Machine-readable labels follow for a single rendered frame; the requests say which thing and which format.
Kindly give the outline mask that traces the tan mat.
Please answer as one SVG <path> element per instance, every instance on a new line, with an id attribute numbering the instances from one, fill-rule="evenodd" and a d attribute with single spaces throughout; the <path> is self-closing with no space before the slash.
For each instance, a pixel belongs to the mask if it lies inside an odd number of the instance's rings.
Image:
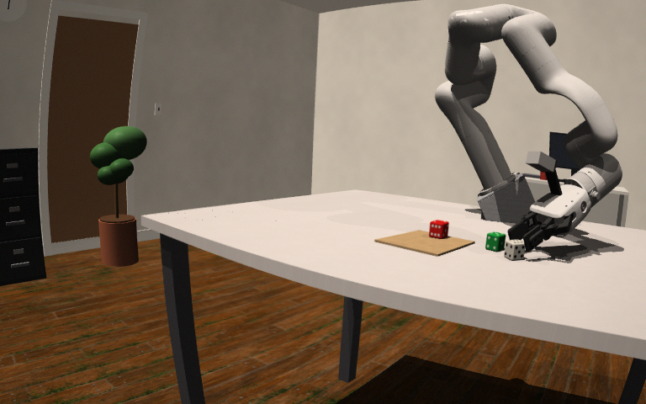
<path id="1" fill-rule="evenodd" d="M 383 237 L 375 239 L 374 241 L 436 257 L 475 244 L 474 241 L 456 237 L 447 236 L 443 239 L 429 237 L 428 231 L 420 230 L 406 232 L 391 237 Z"/>

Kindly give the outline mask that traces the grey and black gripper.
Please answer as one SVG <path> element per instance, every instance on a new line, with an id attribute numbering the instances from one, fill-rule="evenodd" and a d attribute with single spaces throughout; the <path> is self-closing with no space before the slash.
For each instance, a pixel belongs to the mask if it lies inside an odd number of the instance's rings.
<path id="1" fill-rule="evenodd" d="M 523 239 L 527 252 L 552 236 L 567 236 L 590 212 L 590 198 L 580 181 L 568 178 L 560 187 L 561 196 L 545 194 L 531 205 L 530 210 L 523 211 L 522 219 L 508 229 L 509 239 Z"/>

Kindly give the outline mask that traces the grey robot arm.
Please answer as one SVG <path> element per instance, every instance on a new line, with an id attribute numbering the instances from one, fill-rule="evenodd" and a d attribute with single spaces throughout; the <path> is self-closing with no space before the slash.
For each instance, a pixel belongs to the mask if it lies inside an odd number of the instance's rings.
<path id="1" fill-rule="evenodd" d="M 496 74 L 492 51 L 480 43 L 500 39 L 539 93 L 566 97 L 587 121 L 566 135 L 564 146 L 579 168 L 570 178 L 583 184 L 591 208 L 618 186 L 622 180 L 621 165 L 613 155 L 605 153 L 617 143 L 615 121 L 597 91 L 566 72 L 553 53 L 550 46 L 556 41 L 557 32 L 548 17 L 529 9 L 497 4 L 455 11 L 447 26 L 445 74 L 450 82 L 437 88 L 435 100 L 469 155 L 483 186 L 481 195 L 518 176 L 511 175 L 484 117 L 472 109 L 488 101 Z"/>

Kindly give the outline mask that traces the red die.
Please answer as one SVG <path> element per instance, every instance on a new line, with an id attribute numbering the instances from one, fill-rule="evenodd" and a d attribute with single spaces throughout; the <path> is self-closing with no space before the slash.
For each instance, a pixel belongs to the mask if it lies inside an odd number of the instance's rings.
<path id="1" fill-rule="evenodd" d="M 438 238 L 438 239 L 443 239 L 447 237 L 448 227 L 449 227 L 448 221 L 439 221 L 439 220 L 431 221 L 429 237 Z"/>

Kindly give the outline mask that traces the green die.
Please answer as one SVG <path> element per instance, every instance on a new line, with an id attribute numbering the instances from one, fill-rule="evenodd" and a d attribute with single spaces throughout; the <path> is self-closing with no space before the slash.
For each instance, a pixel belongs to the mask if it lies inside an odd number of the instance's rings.
<path id="1" fill-rule="evenodd" d="M 486 237 L 485 249 L 499 252 L 505 249 L 506 234 L 499 232 L 490 232 Z"/>

